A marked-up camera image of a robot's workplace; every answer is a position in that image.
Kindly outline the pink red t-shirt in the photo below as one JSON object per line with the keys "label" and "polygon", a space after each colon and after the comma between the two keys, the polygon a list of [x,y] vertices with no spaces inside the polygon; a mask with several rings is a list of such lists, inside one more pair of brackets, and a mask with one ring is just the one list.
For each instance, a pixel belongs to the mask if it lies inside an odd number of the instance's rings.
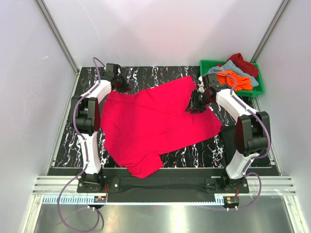
{"label": "pink red t-shirt", "polygon": [[136,94],[111,92],[101,116],[106,151],[143,179],[162,168],[162,154],[216,136],[222,125],[211,110],[186,112],[195,89],[186,76]]}

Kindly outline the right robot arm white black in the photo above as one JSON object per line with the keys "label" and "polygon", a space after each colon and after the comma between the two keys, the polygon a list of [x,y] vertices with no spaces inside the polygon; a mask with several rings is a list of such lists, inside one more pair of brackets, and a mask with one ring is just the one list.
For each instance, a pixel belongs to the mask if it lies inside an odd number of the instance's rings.
{"label": "right robot arm white black", "polygon": [[233,87],[221,84],[217,73],[199,77],[200,86],[193,90],[186,112],[203,113],[211,102],[223,107],[236,122],[235,152],[227,163],[221,177],[206,184],[207,192],[224,191],[236,193],[244,186],[247,170],[254,160],[266,157],[271,147],[270,117],[265,111],[259,112],[240,99]]}

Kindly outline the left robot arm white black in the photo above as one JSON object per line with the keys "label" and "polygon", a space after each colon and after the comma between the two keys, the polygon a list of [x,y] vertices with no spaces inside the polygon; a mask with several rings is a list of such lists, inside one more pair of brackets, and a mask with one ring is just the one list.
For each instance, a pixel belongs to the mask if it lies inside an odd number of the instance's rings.
{"label": "left robot arm white black", "polygon": [[83,169],[77,174],[78,193],[96,193],[107,188],[97,145],[101,123],[99,104],[114,90],[119,93],[130,90],[120,65],[107,63],[103,73],[98,68],[96,71],[95,84],[84,94],[71,98],[70,123],[77,133],[83,157]]}

